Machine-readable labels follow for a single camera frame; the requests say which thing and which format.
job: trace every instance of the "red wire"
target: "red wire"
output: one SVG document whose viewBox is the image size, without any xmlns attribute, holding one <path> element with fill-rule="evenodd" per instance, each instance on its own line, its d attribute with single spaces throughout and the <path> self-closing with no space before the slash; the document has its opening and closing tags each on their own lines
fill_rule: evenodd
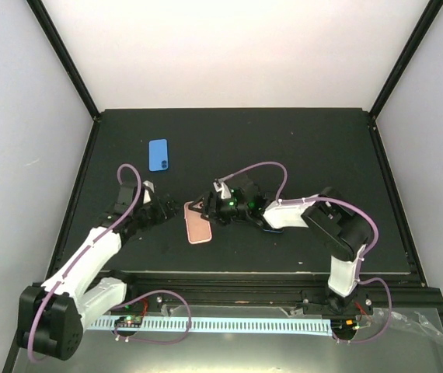
<svg viewBox="0 0 443 373">
<path fill-rule="evenodd" d="M 363 307 L 361 307 L 361 305 L 360 305 L 358 302 L 354 301 L 354 305 L 356 305 L 356 307 L 360 310 L 360 312 L 361 312 L 362 315 L 367 316 L 367 318 L 371 321 L 371 317 L 370 317 L 370 315 L 369 315 L 367 312 L 365 312 L 365 310 L 363 309 Z"/>
<path fill-rule="evenodd" d="M 147 308 L 149 306 L 149 303 L 147 302 L 147 299 L 142 299 L 142 303 L 144 303 L 144 309 L 142 310 L 141 316 L 144 317 L 147 313 Z"/>
</svg>

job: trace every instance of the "black metal frame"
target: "black metal frame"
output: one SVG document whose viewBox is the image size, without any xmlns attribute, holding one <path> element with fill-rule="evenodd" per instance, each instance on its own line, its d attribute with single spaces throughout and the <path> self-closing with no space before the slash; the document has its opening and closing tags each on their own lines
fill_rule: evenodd
<svg viewBox="0 0 443 373">
<path fill-rule="evenodd" d="M 65 247 L 66 239 L 68 237 L 68 230 L 72 223 L 73 214 L 75 213 L 78 196 L 82 189 L 83 180 L 89 160 L 92 156 L 92 150 L 96 142 L 97 133 L 99 131 L 99 111 L 90 96 L 88 89 L 82 77 L 78 73 L 75 64 L 73 63 L 68 50 L 63 44 L 54 24 L 51 21 L 47 10 L 41 0 L 26 0 L 30 4 L 33 13 L 39 21 L 47 38 L 51 42 L 56 54 L 61 63 L 65 67 L 71 81 L 75 85 L 78 94 L 82 98 L 83 103 L 87 107 L 91 117 L 94 119 L 92 131 L 87 143 L 85 153 L 83 155 L 82 163 L 80 165 L 78 175 L 75 181 L 75 186 L 70 197 L 68 209 L 65 214 L 65 219 L 61 226 L 58 241 L 56 243 L 54 253 L 51 259 L 51 264 L 47 272 L 47 276 L 51 276 L 60 266 L 62 251 Z M 382 145 L 382 139 L 377 130 L 375 122 L 377 116 L 381 112 L 385 103 L 389 99 L 390 94 L 394 90 L 397 82 L 401 78 L 406 66 L 413 57 L 420 42 L 423 40 L 427 30 L 434 21 L 438 11 L 443 5 L 443 0 L 430 0 L 426 9 L 421 15 L 415 29 L 413 30 L 409 40 L 407 41 L 401 55 L 399 56 L 395 66 L 393 67 L 389 77 L 387 78 L 377 100 L 369 112 L 369 130 L 371 134 L 371 141 L 374 145 L 375 152 L 378 158 L 378 163 L 384 176 L 385 185 L 388 191 L 389 199 L 391 201 L 392 209 L 398 223 L 399 231 L 402 237 L 403 245 L 406 250 L 406 256 L 411 268 L 410 275 L 392 275 L 384 276 L 388 281 L 392 293 L 392 303 L 394 307 L 408 307 L 408 308 L 436 308 L 443 325 L 443 297 L 438 289 L 427 288 L 426 279 L 420 259 L 413 243 L 413 238 L 410 234 L 406 215 L 404 214 L 403 206 L 401 204 L 399 194 L 396 189 L 396 184 L 392 176 L 389 162 L 385 154 L 385 149 Z M 137 274 L 144 291 L 147 289 L 156 289 L 158 287 L 166 287 L 171 290 L 177 290 L 183 294 L 187 300 L 194 303 L 198 302 L 213 302 L 222 304 L 229 302 L 233 304 L 234 301 L 240 299 L 244 295 L 247 299 L 252 299 L 254 302 L 266 301 L 270 298 L 278 298 L 283 303 L 302 302 L 302 290 L 304 288 L 324 288 L 326 286 L 326 275 L 323 276 L 303 276 L 299 279 L 278 279 L 269 281 L 261 278 L 254 278 L 248 280 L 245 278 L 243 282 L 238 278 L 233 281 L 220 280 L 214 278 L 195 278 L 189 275 L 177 275 L 176 278 L 168 279 L 167 281 L 157 278 L 154 275 Z M 369 289 L 369 297 L 379 306 L 386 306 L 386 296 L 384 289 L 381 287 L 371 287 Z M 13 342 L 9 355 L 7 357 L 4 372 L 11 372 L 16 362 L 18 347 Z"/>
</svg>

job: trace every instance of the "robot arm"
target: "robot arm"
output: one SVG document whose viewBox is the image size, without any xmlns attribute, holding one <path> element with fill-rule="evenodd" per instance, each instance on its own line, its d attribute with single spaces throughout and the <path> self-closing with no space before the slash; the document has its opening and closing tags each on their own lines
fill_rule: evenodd
<svg viewBox="0 0 443 373">
<path fill-rule="evenodd" d="M 131 206 L 136 193 L 140 193 L 140 197 L 134 210 L 103 235 Z M 148 181 L 140 189 L 136 183 L 122 183 L 117 202 L 102 215 L 70 260 L 53 277 L 27 287 L 21 294 L 16 330 L 18 345 L 28 346 L 36 313 L 43 299 L 53 291 L 38 322 L 33 350 L 61 360 L 69 359 L 85 330 L 102 314 L 122 303 L 127 295 L 127 284 L 113 277 L 103 278 L 87 291 L 92 280 L 137 230 L 160 224 L 175 216 L 178 210 L 178 205 L 168 197 L 157 198 L 154 185 Z"/>
<path fill-rule="evenodd" d="M 249 221 L 265 231 L 280 232 L 286 227 L 310 228 L 331 253 L 330 290 L 348 297 L 358 283 L 363 252 L 371 241 L 369 223 L 359 214 L 320 200 L 344 200 L 333 188 L 294 200 L 275 200 L 263 195 L 246 176 L 239 175 L 230 185 L 214 182 L 215 191 L 205 193 L 189 208 L 201 217 L 227 225 L 230 221 Z"/>
</svg>

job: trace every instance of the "wire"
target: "wire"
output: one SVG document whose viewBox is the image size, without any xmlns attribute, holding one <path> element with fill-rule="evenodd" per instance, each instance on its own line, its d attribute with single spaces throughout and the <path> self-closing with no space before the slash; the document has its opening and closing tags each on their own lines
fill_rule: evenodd
<svg viewBox="0 0 443 373">
<path fill-rule="evenodd" d="M 147 302 L 147 299 L 142 299 L 142 303 L 144 303 L 144 309 L 142 309 L 141 316 L 144 317 L 147 313 L 147 308 L 149 307 L 149 302 Z"/>
<path fill-rule="evenodd" d="M 367 255 L 367 253 L 377 244 L 377 241 L 378 241 L 378 228 L 377 228 L 376 223 L 374 222 L 374 219 L 370 218 L 370 216 L 368 216 L 367 213 L 364 212 L 363 210 L 360 210 L 358 207 L 354 206 L 353 204 L 349 204 L 343 200 L 337 200 L 335 198 L 328 198 L 328 197 L 307 197 L 307 198 L 305 198 L 305 202 L 313 202 L 313 201 L 329 202 L 331 204 L 338 204 L 339 206 L 349 208 L 350 210 L 352 210 L 352 211 L 356 212 L 357 214 L 359 214 L 360 216 L 362 216 L 362 218 L 364 220 L 366 220 L 367 223 L 369 223 L 369 225 L 371 226 L 371 230 L 374 232 L 374 237 L 373 237 L 372 241 L 367 245 L 367 247 L 365 248 L 363 253 L 360 254 L 360 256 L 358 257 L 360 262 L 356 266 L 356 272 L 354 273 L 354 278 L 359 280 L 361 262 L 363 261 L 363 258 L 365 257 L 365 255 Z"/>
<path fill-rule="evenodd" d="M 268 161 L 268 162 L 255 163 L 254 165 L 247 166 L 244 169 L 240 169 L 236 173 L 231 173 L 230 175 L 222 177 L 221 179 L 218 179 L 218 180 L 226 181 L 226 180 L 229 180 L 229 179 L 231 179 L 232 177 L 234 177 L 236 175 L 239 175 L 240 173 L 244 173 L 245 171 L 249 171 L 250 169 L 255 169 L 256 167 L 260 167 L 260 166 L 278 166 L 278 167 L 280 167 L 282 169 L 282 171 L 284 171 L 284 179 L 282 180 L 281 186 L 277 190 L 277 194 L 275 194 L 275 200 L 278 200 L 278 198 L 281 196 L 282 190 L 284 189 L 285 184 L 287 182 L 287 169 L 285 168 L 284 165 L 282 165 L 279 162 Z"/>
<path fill-rule="evenodd" d="M 154 295 L 154 294 L 169 294 L 174 296 L 175 298 L 178 298 L 183 305 L 185 305 L 185 307 L 187 308 L 187 315 L 188 315 L 188 320 L 187 320 L 187 327 L 185 329 L 185 331 L 182 333 L 181 336 L 179 336 L 178 338 L 175 338 L 174 340 L 149 340 L 146 338 L 133 338 L 133 337 L 123 337 L 120 336 L 118 334 L 118 326 L 114 327 L 114 335 L 116 336 L 116 338 L 119 340 L 120 338 L 124 338 L 125 340 L 134 340 L 137 342 L 147 342 L 147 343 L 153 343 L 153 344 L 161 344 L 161 345 L 169 345 L 169 344 L 175 344 L 175 343 L 179 343 L 182 340 L 185 340 L 185 338 L 187 337 L 187 335 L 189 334 L 189 330 L 192 326 L 192 313 L 190 311 L 190 307 L 187 304 L 187 301 L 179 294 L 177 294 L 175 291 L 170 291 L 170 290 L 154 290 L 154 291 L 150 291 L 149 293 L 145 293 L 143 295 L 141 295 L 140 297 L 137 297 L 135 299 L 132 299 L 129 302 L 125 302 L 121 305 L 117 305 L 115 307 L 113 307 L 112 309 L 122 309 L 123 307 L 126 307 L 127 305 L 132 305 L 136 302 L 141 301 L 142 299 L 146 299 L 147 297 Z"/>
<path fill-rule="evenodd" d="M 367 319 L 369 322 L 372 321 L 370 315 L 363 309 L 363 307 L 361 307 L 360 303 L 354 301 L 354 305 L 356 305 L 356 308 L 360 310 L 361 315 L 367 316 Z"/>
<path fill-rule="evenodd" d="M 360 267 L 361 267 L 361 262 L 363 261 L 363 258 L 365 257 L 365 255 L 377 244 L 378 242 L 378 227 L 376 225 L 376 223 L 374 222 L 374 220 L 372 218 L 370 218 L 370 216 L 368 216 L 368 214 L 366 212 L 364 212 L 363 210 L 360 210 L 358 207 L 354 206 L 353 204 L 349 204 L 343 200 L 337 200 L 335 198 L 328 198 L 328 197 L 309 197 L 309 198 L 305 198 L 305 202 L 313 202 L 313 201 L 317 201 L 317 202 L 329 202 L 331 204 L 338 204 L 339 206 L 343 206 L 346 208 L 349 208 L 350 210 L 356 212 L 357 214 L 359 214 L 360 216 L 362 216 L 362 218 L 364 220 L 367 221 L 367 223 L 369 223 L 369 225 L 371 226 L 371 230 L 374 233 L 374 237 L 372 239 L 372 241 L 367 245 L 367 247 L 365 248 L 365 250 L 363 251 L 362 254 L 360 254 L 360 256 L 358 257 L 358 259 L 360 260 L 360 262 L 358 263 L 358 265 L 356 266 L 356 272 L 354 274 L 354 278 L 356 279 L 356 281 L 360 284 L 360 285 L 367 285 L 370 284 L 372 282 L 380 282 L 384 288 L 385 288 L 385 292 L 387 294 L 387 302 L 389 305 L 389 314 L 387 315 L 387 321 L 385 322 L 384 326 L 382 327 L 382 329 L 375 334 L 374 336 L 371 336 L 365 340 L 341 340 L 339 339 L 336 334 L 333 332 L 333 338 L 335 340 L 337 340 L 338 343 L 353 343 L 353 344 L 360 344 L 360 343 L 367 343 L 367 342 L 372 342 L 373 340 L 376 340 L 377 338 L 379 338 L 382 334 L 385 333 L 385 331 L 389 328 L 389 324 L 391 323 L 391 312 L 392 312 L 392 301 L 391 301 L 391 292 L 389 290 L 389 286 L 387 285 L 387 283 L 381 279 L 380 277 L 373 277 L 369 280 L 366 281 L 360 281 Z"/>
<path fill-rule="evenodd" d="M 49 292 L 47 293 L 45 298 L 42 300 L 42 303 L 40 304 L 40 307 L 37 309 L 37 313 L 35 314 L 35 317 L 33 318 L 33 323 L 30 328 L 30 334 L 28 335 L 28 345 L 26 346 L 26 349 L 28 350 L 28 358 L 34 364 L 40 363 L 45 358 L 45 357 L 42 359 L 35 358 L 35 356 L 33 355 L 33 343 L 35 342 L 35 332 L 37 331 L 38 324 L 40 322 L 40 319 L 42 318 L 42 314 L 44 313 L 44 309 L 47 306 L 47 303 L 51 299 L 52 295 L 58 289 L 59 285 L 61 285 L 64 282 L 64 279 L 68 276 L 69 272 L 73 269 L 73 267 L 77 264 L 77 262 L 85 255 L 85 253 L 87 253 L 93 245 L 95 245 L 102 237 L 104 237 L 104 235 L 106 235 L 108 232 L 112 231 L 118 224 L 120 224 L 133 211 L 133 209 L 135 208 L 135 205 L 138 202 L 138 199 L 141 194 L 140 193 L 141 185 L 142 185 L 141 176 L 135 167 L 133 167 L 129 163 L 124 163 L 123 165 L 118 167 L 118 170 L 117 170 L 117 178 L 118 178 L 118 182 L 120 183 L 120 185 L 123 183 L 123 181 L 121 180 L 121 171 L 124 168 L 131 169 L 131 171 L 135 174 L 135 178 L 137 179 L 137 185 L 138 185 L 137 193 L 135 194 L 135 197 L 134 197 L 133 201 L 131 202 L 130 207 L 112 225 L 110 225 L 110 227 L 108 229 L 106 229 L 100 235 L 98 235 L 92 241 L 92 245 L 87 245 L 84 248 L 84 250 L 82 250 L 80 252 L 80 254 L 78 254 L 77 257 L 73 259 L 73 261 L 68 265 L 68 268 L 62 274 L 63 281 L 57 281 L 55 283 L 55 285 L 52 287 L 52 289 L 49 290 Z"/>
<path fill-rule="evenodd" d="M 387 314 L 387 320 L 385 321 L 384 326 L 382 327 L 382 329 L 379 330 L 378 333 L 376 333 L 373 336 L 370 336 L 369 338 L 366 338 L 364 340 L 342 340 L 339 337 L 337 337 L 337 335 L 332 332 L 332 337 L 338 342 L 338 343 L 348 343 L 348 344 L 363 344 L 363 343 L 368 343 L 368 342 L 372 342 L 374 340 L 376 340 L 377 338 L 379 338 L 382 334 L 384 334 L 386 332 L 386 330 L 389 328 L 389 325 L 391 325 L 391 313 L 392 313 L 392 299 L 391 299 L 391 291 L 389 290 L 389 286 L 387 286 L 387 283 L 381 279 L 380 277 L 373 277 L 370 278 L 366 281 L 359 281 L 358 283 L 361 285 L 368 285 L 372 282 L 380 282 L 385 289 L 385 293 L 387 295 L 387 304 L 388 304 L 388 314 Z"/>
</svg>

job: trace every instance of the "phone case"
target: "phone case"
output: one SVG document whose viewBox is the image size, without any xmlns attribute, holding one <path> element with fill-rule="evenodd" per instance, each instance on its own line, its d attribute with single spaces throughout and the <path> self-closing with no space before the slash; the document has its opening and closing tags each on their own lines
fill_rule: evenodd
<svg viewBox="0 0 443 373">
<path fill-rule="evenodd" d="M 183 206 L 185 224 L 187 226 L 187 239 L 192 245 L 209 242 L 212 238 L 211 225 L 209 221 L 201 217 L 199 212 L 189 210 L 189 204 L 191 203 L 192 202 L 187 202 Z"/>
<path fill-rule="evenodd" d="M 166 139 L 149 142 L 149 171 L 168 169 L 168 142 Z"/>
</svg>

